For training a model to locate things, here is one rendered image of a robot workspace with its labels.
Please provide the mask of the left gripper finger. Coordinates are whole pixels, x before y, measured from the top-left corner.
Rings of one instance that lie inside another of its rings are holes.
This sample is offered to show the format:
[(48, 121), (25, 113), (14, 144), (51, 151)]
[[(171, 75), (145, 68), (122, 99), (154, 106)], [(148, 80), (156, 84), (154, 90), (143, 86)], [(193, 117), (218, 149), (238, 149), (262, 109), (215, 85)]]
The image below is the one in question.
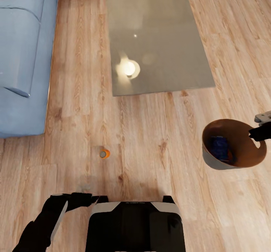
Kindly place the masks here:
[(95, 203), (96, 201), (98, 201), (98, 200), (99, 200), (99, 197), (100, 197), (100, 196), (92, 196), (92, 197), (91, 197), (91, 204), (92, 204), (92, 203)]

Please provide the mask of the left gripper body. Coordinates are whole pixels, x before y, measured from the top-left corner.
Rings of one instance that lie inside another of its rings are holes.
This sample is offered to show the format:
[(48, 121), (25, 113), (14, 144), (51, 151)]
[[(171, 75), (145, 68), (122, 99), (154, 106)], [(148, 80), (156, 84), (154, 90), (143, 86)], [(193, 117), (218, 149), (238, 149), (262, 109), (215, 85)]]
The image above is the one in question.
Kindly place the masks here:
[(84, 206), (89, 207), (91, 205), (91, 193), (72, 193), (76, 197), (76, 205), (73, 209)]

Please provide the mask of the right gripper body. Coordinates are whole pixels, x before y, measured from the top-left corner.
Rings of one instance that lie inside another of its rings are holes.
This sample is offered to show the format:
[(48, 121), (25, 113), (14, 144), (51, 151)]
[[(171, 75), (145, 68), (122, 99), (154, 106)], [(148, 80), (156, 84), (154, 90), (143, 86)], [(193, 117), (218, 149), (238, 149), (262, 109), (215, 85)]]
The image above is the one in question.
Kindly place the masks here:
[(250, 135), (253, 135), (255, 141), (271, 139), (271, 122), (249, 130)]

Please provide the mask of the trash can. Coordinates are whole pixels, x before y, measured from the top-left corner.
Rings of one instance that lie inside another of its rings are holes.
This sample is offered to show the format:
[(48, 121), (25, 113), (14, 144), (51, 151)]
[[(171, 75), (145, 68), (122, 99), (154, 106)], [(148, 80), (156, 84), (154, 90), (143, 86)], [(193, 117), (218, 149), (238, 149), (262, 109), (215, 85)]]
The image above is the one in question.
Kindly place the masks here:
[[(202, 132), (202, 155), (205, 163), (216, 170), (241, 169), (254, 167), (266, 157), (267, 145), (261, 140), (257, 148), (249, 137), (252, 126), (233, 119), (219, 119), (209, 123)], [(211, 147), (212, 136), (224, 136), (228, 139), (228, 151), (233, 151), (233, 159), (220, 161), (213, 157), (207, 147)]]

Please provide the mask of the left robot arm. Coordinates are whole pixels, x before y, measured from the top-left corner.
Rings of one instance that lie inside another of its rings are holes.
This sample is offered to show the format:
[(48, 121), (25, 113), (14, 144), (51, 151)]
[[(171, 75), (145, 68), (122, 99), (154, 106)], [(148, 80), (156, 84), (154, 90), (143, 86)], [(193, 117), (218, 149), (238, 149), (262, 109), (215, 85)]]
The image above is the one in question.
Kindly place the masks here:
[(45, 202), (42, 212), (35, 221), (26, 225), (20, 242), (12, 252), (46, 252), (58, 230), (65, 212), (84, 206), (89, 207), (99, 200), (100, 196), (84, 193), (84, 190), (95, 190), (92, 183), (80, 182), (76, 193), (53, 194)]

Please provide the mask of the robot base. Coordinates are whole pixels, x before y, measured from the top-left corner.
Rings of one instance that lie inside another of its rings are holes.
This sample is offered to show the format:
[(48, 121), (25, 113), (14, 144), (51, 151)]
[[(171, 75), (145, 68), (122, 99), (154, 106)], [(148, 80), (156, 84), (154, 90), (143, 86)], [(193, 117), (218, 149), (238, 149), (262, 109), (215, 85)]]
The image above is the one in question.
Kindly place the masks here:
[(85, 252), (186, 252), (179, 206), (163, 202), (109, 202), (93, 207)]

